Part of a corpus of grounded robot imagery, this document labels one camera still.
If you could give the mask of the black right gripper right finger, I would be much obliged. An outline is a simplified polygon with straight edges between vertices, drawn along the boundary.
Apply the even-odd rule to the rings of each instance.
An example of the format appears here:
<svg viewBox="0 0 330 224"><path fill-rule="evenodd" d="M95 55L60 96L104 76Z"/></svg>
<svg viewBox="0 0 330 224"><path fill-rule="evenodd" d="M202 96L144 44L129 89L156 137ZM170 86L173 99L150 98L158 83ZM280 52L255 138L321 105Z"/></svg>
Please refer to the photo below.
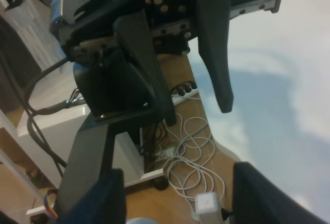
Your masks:
<svg viewBox="0 0 330 224"><path fill-rule="evenodd" d="M247 162L234 165L232 204L235 223L325 223Z"/></svg>

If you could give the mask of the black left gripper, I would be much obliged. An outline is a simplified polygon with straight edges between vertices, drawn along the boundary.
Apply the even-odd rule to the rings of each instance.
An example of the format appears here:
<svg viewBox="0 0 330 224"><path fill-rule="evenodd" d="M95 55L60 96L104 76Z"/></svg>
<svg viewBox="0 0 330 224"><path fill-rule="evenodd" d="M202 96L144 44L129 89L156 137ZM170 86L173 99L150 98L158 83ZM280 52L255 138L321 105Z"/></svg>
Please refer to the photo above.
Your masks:
<svg viewBox="0 0 330 224"><path fill-rule="evenodd" d="M259 9L277 13L280 4L281 0L89 0L75 11L74 23L61 28L60 45L67 56L74 57L80 43L111 37L114 31L120 47L132 57L158 113L173 126L177 123L174 104L149 26L153 36L161 38L186 32L194 35L198 25L199 55L221 112L229 113L234 100L227 58L230 18Z"/></svg>

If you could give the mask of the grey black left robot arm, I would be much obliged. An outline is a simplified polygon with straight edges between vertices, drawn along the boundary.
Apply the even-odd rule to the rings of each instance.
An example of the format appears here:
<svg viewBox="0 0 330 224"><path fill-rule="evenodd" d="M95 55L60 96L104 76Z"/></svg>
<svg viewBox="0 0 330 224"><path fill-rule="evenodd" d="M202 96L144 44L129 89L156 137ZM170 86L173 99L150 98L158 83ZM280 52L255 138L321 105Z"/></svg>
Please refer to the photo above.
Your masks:
<svg viewBox="0 0 330 224"><path fill-rule="evenodd" d="M115 137L160 121L176 123L159 54L180 55L197 39L219 109L233 107L227 44L231 19L281 0L91 0L59 30L90 114L65 167L56 223L124 223L123 172L112 165Z"/></svg>

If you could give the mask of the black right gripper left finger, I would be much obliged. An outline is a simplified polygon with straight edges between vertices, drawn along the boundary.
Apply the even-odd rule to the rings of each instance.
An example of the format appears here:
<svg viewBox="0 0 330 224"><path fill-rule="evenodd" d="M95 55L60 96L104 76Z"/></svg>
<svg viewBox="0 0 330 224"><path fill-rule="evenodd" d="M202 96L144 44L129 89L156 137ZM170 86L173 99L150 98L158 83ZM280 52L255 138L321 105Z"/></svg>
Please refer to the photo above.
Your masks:
<svg viewBox="0 0 330 224"><path fill-rule="evenodd" d="M126 223L124 174L112 169L58 223Z"/></svg>

